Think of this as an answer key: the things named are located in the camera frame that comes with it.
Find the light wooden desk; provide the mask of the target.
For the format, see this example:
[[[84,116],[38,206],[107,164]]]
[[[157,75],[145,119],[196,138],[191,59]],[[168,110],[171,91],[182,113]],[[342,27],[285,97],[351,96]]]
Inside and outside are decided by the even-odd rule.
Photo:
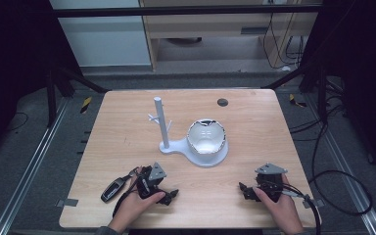
[[[138,0],[142,7],[231,6],[231,5],[309,5],[321,0]],[[219,36],[257,36],[267,53],[269,64],[286,63],[290,38],[309,36],[315,13],[265,13],[146,16],[143,18],[149,40],[151,61],[157,60],[158,45],[165,38]]]

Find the person's left hand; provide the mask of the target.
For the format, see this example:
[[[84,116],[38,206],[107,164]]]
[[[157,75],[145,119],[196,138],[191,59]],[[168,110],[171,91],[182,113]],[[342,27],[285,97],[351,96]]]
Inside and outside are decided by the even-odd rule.
[[[121,202],[117,213],[108,227],[121,234],[134,222],[145,210],[157,203],[165,196],[165,192],[158,192],[149,198],[141,199],[134,185],[137,176],[133,175],[130,181],[130,193]]]

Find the white cabinet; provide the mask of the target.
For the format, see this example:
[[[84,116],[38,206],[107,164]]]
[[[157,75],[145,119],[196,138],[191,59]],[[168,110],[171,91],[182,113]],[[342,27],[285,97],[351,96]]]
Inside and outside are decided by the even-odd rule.
[[[138,0],[50,0],[54,10],[139,7]],[[81,68],[149,66],[141,17],[59,18]]]

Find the black metal stand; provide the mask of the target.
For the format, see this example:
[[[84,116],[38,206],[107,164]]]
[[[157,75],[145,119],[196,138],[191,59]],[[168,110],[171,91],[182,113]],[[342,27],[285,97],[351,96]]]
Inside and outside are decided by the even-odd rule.
[[[57,117],[55,89],[58,88],[63,97],[71,97],[75,92],[70,83],[71,79],[97,93],[108,92],[108,89],[87,80],[83,75],[75,73],[72,70],[58,67],[48,69],[45,75],[48,104],[48,127],[54,124]]]
[[[281,85],[289,82],[298,75],[303,75],[304,78],[299,85],[301,92],[309,92],[314,86],[317,86],[317,114],[323,123],[327,123],[326,111],[326,68],[319,63],[307,63],[293,70],[282,78],[262,86],[261,89],[275,90]]]

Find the grey tape strip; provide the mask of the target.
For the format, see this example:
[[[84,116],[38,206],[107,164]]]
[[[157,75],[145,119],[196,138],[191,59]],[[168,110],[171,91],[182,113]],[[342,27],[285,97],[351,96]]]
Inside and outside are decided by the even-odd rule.
[[[55,206],[58,207],[58,208],[75,207],[77,204],[78,204],[77,199],[61,199],[61,200],[57,201]]]
[[[314,205],[317,208],[321,208],[325,206],[322,200],[315,200],[315,199],[304,199],[303,205],[306,209],[309,209],[311,205]]]

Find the white bowl with dark rim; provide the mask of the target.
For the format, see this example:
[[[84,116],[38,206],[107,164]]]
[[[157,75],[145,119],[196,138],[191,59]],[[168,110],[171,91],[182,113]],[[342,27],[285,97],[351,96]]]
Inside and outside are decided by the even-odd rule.
[[[199,155],[214,155],[226,143],[224,127],[214,119],[194,121],[187,131],[189,147]]]

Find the yellow black floor tape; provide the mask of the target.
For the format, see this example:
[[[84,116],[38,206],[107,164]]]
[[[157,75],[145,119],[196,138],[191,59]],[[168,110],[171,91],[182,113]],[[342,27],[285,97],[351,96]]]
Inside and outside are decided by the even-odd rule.
[[[81,114],[86,113],[86,111],[88,110],[88,107],[89,107],[91,101],[92,101],[92,97],[86,97],[84,99],[83,104],[82,104],[81,109],[80,109],[80,113]]]
[[[289,102],[290,104],[301,107],[301,108],[307,107],[305,102],[298,102],[293,94],[289,95]]]

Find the black frame crossbar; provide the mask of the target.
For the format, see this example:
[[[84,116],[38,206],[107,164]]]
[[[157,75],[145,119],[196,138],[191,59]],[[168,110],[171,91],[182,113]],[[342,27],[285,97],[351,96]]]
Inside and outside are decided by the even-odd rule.
[[[183,16],[265,13],[313,13],[323,9],[322,4],[309,5],[231,5],[231,6],[176,6],[142,8],[63,9],[53,10],[58,18]]]

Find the metal floor rail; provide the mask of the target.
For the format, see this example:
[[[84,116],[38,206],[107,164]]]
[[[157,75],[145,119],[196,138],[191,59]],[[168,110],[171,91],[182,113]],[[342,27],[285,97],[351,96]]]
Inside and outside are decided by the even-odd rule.
[[[17,188],[15,189],[7,206],[0,215],[0,235],[7,235],[15,217],[17,216],[21,205],[24,202],[27,192],[38,172],[41,163],[45,159],[47,151],[59,129],[59,126],[66,114],[70,98],[62,98],[59,107],[56,110],[54,122],[46,128],[34,154],[29,161]]]
[[[330,130],[325,129],[323,131],[323,138],[331,153],[331,158],[337,170],[354,176],[354,173],[338,146],[338,142],[334,138],[333,133]],[[360,217],[368,233],[370,235],[376,235],[376,211],[374,209],[367,211],[368,206],[371,204],[371,200],[368,199],[367,194],[362,189],[360,183],[356,183],[348,176],[344,176],[344,182],[357,211],[363,212]]]

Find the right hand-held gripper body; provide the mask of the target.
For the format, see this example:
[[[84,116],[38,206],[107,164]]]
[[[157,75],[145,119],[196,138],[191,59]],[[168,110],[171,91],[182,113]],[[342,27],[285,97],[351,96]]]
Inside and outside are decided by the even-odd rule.
[[[275,203],[278,202],[283,191],[282,175],[287,172],[287,169],[271,163],[256,169],[258,188]]]

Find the white key stand with tray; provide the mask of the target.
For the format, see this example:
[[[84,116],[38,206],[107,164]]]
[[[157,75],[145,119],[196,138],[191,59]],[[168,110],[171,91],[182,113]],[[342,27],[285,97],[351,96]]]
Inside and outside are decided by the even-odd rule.
[[[154,103],[156,108],[156,115],[149,115],[149,120],[156,122],[160,126],[163,141],[160,143],[159,149],[163,154],[180,154],[184,156],[193,165],[199,167],[214,167],[225,160],[229,151],[227,137],[224,147],[218,153],[214,155],[196,154],[188,145],[187,133],[185,137],[180,140],[170,140],[168,138],[168,132],[170,130],[171,123],[165,123],[165,112],[163,108],[162,98],[155,97]]]

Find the person's right hand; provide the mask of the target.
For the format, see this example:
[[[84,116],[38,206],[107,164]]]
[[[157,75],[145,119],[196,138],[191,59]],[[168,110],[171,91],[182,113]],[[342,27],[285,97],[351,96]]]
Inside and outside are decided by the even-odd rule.
[[[255,187],[255,193],[266,206],[271,214],[275,224],[279,227],[285,222],[289,221],[301,221],[295,206],[295,202],[290,196],[282,195],[278,202],[273,202],[261,189]]]

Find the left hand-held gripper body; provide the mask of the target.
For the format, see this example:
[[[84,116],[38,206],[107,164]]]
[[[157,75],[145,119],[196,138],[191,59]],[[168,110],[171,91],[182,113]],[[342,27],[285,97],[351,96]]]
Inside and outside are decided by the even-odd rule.
[[[143,166],[137,175],[136,186],[142,199],[147,199],[158,192],[162,192],[159,184],[166,177],[165,171],[159,163]]]

